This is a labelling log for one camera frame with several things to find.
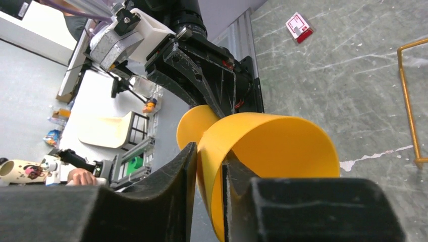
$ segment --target concrete floor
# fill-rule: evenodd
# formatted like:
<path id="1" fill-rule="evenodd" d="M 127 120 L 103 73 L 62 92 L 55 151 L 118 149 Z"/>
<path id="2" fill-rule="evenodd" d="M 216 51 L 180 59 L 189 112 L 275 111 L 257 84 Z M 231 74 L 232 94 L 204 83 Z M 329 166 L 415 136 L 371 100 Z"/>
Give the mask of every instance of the concrete floor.
<path id="1" fill-rule="evenodd" d="M 47 120 L 67 67 L 0 40 L 0 157 L 42 161 L 52 147 L 43 137 L 57 127 Z"/>
<path id="2" fill-rule="evenodd" d="M 342 176 L 378 183 L 410 242 L 428 237 L 428 174 L 412 163 L 396 50 L 428 37 L 425 4 L 268 0 L 252 15 L 266 112 L 300 116 L 321 126 L 337 147 Z M 315 28 L 301 45 L 285 26 L 295 12 Z M 427 50 L 404 51 L 423 156 L 428 155 Z"/>

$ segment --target small yellow toy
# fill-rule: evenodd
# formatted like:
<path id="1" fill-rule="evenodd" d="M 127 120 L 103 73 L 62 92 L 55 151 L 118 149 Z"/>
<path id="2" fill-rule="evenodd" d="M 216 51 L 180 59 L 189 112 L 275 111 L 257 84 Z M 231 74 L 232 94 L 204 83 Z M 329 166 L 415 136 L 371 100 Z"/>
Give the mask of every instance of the small yellow toy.
<path id="1" fill-rule="evenodd" d="M 154 108 L 156 107 L 156 104 L 157 104 L 157 100 L 155 98 L 148 101 L 143 108 L 143 113 L 153 112 Z"/>

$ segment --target cardboard box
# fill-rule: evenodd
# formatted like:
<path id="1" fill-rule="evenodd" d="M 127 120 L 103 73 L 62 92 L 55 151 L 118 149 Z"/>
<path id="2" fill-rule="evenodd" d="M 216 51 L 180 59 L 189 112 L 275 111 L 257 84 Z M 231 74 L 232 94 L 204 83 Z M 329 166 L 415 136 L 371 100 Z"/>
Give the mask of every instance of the cardboard box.
<path id="1" fill-rule="evenodd" d="M 70 115 L 71 115 L 71 111 L 63 109 L 63 108 L 60 108 L 60 110 L 54 111 L 52 113 L 53 118 L 61 118 L 61 119 L 65 119 L 65 120 L 68 120 Z"/>
<path id="2" fill-rule="evenodd" d="M 57 100 L 58 101 L 60 101 L 60 102 L 65 102 L 65 103 L 69 103 L 70 101 L 71 101 L 71 99 L 73 98 L 73 95 L 71 95 L 71 93 L 69 93 L 69 94 L 66 94 L 66 95 L 64 95 L 64 96 L 59 96 L 58 94 L 57 94 Z"/>

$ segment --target yellow metal rod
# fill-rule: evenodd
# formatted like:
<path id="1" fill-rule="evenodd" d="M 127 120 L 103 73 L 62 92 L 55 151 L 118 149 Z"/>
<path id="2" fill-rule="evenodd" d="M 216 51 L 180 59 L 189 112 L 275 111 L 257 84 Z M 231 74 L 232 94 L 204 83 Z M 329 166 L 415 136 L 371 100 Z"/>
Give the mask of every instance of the yellow metal rod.
<path id="1" fill-rule="evenodd" d="M 409 49 L 421 44 L 428 43 L 428 39 L 419 40 L 407 45 L 404 45 L 397 50 L 397 56 L 398 56 L 398 70 L 400 72 L 400 78 L 401 78 L 401 85 L 403 86 L 403 95 L 404 95 L 404 102 L 406 104 L 406 111 L 407 111 L 407 118 L 409 120 L 409 127 L 410 127 L 410 134 L 412 135 L 412 142 L 413 142 L 413 148 L 415 153 L 415 160 L 414 163 L 419 169 L 422 169 L 423 163 L 428 162 L 428 158 L 421 158 L 420 157 L 420 148 L 419 148 L 419 142 L 416 134 L 416 128 L 413 121 L 413 113 L 412 108 L 410 104 L 410 97 L 407 90 L 407 81 L 406 76 L 404 75 L 404 67 L 403 67 L 403 54 L 402 51 L 405 49 Z"/>

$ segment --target red wire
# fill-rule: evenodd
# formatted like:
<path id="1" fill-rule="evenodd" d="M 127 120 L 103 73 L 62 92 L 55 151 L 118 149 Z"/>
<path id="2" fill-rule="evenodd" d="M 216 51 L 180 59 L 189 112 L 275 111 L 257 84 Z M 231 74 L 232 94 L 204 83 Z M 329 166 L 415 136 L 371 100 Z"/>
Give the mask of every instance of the red wire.
<path id="1" fill-rule="evenodd" d="M 244 100 L 240 100 L 238 104 L 235 105 L 235 108 L 240 108 L 242 105 L 244 105 Z"/>

